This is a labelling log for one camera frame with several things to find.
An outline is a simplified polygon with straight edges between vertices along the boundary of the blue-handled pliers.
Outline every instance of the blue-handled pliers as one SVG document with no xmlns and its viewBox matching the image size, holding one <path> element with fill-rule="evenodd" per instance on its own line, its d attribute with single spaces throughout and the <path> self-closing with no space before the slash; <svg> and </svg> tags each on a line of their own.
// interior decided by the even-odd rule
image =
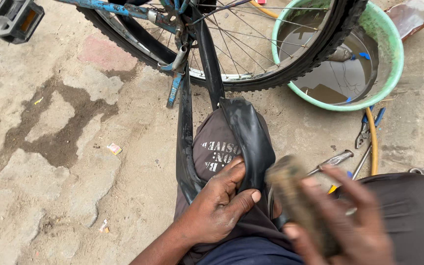
<svg viewBox="0 0 424 265">
<path fill-rule="evenodd" d="M 382 117 L 384 116 L 385 113 L 385 107 L 381 108 L 379 113 L 377 114 L 376 118 L 374 119 L 374 125 L 376 127 L 379 126 L 379 124 L 381 123 Z M 369 140 L 369 138 L 371 137 L 371 133 L 369 132 L 369 124 L 368 124 L 368 117 L 366 116 L 366 114 L 364 114 L 363 118 L 362 118 L 362 127 L 361 127 L 361 132 L 359 133 L 358 137 L 356 138 L 356 149 L 363 146 L 364 143 L 366 141 Z"/>
</svg>

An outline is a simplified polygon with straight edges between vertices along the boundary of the red patch on ground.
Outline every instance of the red patch on ground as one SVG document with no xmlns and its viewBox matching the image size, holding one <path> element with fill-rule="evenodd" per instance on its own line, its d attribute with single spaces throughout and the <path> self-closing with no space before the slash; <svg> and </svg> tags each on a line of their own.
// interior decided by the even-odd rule
<svg viewBox="0 0 424 265">
<path fill-rule="evenodd" d="M 137 58 L 125 52 L 110 40 L 101 40 L 94 35 L 89 35 L 84 40 L 83 51 L 78 59 L 93 62 L 104 70 L 129 71 L 135 64 Z"/>
</svg>

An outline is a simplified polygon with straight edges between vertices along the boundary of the brown plastic bag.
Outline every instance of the brown plastic bag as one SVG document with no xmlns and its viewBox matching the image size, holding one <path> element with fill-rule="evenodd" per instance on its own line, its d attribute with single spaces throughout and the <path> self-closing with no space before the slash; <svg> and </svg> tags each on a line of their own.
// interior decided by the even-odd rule
<svg viewBox="0 0 424 265">
<path fill-rule="evenodd" d="M 408 0 L 385 10 L 405 41 L 424 28 L 424 0 Z"/>
</svg>

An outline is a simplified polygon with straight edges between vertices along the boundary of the wet stain on ground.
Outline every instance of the wet stain on ground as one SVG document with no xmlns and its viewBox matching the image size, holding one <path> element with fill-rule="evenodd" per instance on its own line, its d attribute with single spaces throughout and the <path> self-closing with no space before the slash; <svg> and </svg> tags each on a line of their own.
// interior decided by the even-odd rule
<svg viewBox="0 0 424 265">
<path fill-rule="evenodd" d="M 38 123 L 42 112 L 50 105 L 53 92 L 57 91 L 63 100 L 71 104 L 75 110 L 74 117 L 57 133 L 47 134 L 37 140 L 25 140 L 30 130 Z M 84 89 L 73 88 L 63 84 L 60 77 L 54 76 L 40 86 L 32 99 L 22 102 L 24 111 L 18 127 L 8 130 L 3 148 L 0 150 L 0 172 L 8 164 L 12 154 L 21 148 L 25 152 L 40 153 L 52 166 L 70 168 L 77 160 L 76 141 L 83 128 L 98 114 L 103 113 L 101 122 L 118 113 L 117 104 L 109 105 L 104 99 L 90 100 Z"/>
</svg>

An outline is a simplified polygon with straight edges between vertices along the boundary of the bicycle wheel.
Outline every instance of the bicycle wheel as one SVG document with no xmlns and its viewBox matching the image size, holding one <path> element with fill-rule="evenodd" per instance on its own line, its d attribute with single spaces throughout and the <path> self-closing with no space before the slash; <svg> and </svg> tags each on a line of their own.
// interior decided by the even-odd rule
<svg viewBox="0 0 424 265">
<path fill-rule="evenodd" d="M 214 39 L 225 90 L 246 92 L 273 88 L 310 72 L 343 43 L 367 3 L 367 0 L 313 1 L 322 3 L 320 10 L 325 11 L 323 21 L 315 28 L 315 33 L 311 35 L 305 47 L 300 47 L 292 57 L 279 64 L 273 62 L 270 49 L 270 45 L 275 45 L 270 37 L 275 18 L 263 15 L 251 4 L 221 10 L 206 18 Z M 203 2 L 199 1 L 198 7 L 220 7 L 201 4 Z M 125 0 L 115 0 L 114 3 L 124 4 Z M 217 0 L 217 3 L 224 5 L 220 0 Z M 155 0 L 144 6 L 161 7 Z M 284 6 L 283 3 L 282 7 L 268 8 L 279 10 Z M 174 60 L 177 50 L 174 36 L 150 21 L 116 16 L 100 10 L 80 7 L 77 9 L 109 39 L 147 65 L 156 69 L 158 62 L 171 63 Z M 297 12 L 314 9 L 304 8 Z M 192 49 L 188 59 L 191 82 L 205 86 L 199 52 Z"/>
</svg>

